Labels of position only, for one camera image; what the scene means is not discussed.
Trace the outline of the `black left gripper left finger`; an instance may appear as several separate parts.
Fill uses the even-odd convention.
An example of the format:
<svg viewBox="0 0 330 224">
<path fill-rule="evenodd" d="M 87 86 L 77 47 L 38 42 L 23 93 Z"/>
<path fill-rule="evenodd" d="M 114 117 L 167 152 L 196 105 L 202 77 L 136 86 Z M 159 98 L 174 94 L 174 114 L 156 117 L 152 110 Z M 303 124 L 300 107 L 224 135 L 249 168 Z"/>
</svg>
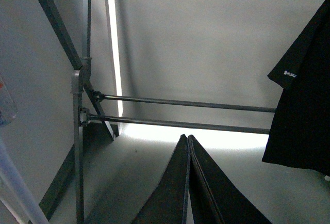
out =
<svg viewBox="0 0 330 224">
<path fill-rule="evenodd" d="M 188 138 L 181 135 L 157 187 L 132 223 L 186 223 L 189 173 Z"/>
</svg>

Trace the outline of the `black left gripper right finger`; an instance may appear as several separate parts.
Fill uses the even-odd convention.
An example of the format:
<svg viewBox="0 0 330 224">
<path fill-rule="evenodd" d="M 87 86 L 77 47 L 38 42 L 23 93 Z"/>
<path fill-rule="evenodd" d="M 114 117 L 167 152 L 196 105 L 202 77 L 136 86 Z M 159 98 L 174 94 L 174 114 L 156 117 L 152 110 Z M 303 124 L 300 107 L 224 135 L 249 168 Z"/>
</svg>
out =
<svg viewBox="0 0 330 224">
<path fill-rule="evenodd" d="M 270 223 L 190 135 L 190 199 L 194 223 Z"/>
</svg>

